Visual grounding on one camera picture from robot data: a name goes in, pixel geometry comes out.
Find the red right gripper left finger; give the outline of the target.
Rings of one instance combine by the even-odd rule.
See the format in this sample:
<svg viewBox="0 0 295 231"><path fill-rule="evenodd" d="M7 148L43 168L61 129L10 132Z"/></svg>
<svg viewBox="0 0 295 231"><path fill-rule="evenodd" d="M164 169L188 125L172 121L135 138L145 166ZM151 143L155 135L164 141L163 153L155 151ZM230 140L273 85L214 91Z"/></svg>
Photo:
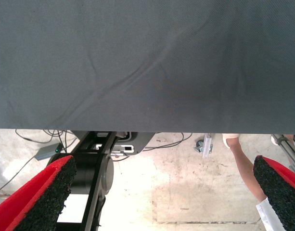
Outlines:
<svg viewBox="0 0 295 231"><path fill-rule="evenodd" d="M40 171L0 204L0 231L53 231L76 175L72 155Z"/></svg>

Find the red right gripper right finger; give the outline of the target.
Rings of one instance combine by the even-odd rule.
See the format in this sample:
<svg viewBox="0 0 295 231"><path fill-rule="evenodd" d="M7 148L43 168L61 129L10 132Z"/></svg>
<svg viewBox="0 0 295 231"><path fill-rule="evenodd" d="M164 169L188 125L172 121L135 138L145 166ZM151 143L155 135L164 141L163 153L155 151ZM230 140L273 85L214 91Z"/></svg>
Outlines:
<svg viewBox="0 0 295 231"><path fill-rule="evenodd" d="M275 160L257 156L253 172L286 231L295 231L295 173Z"/></svg>

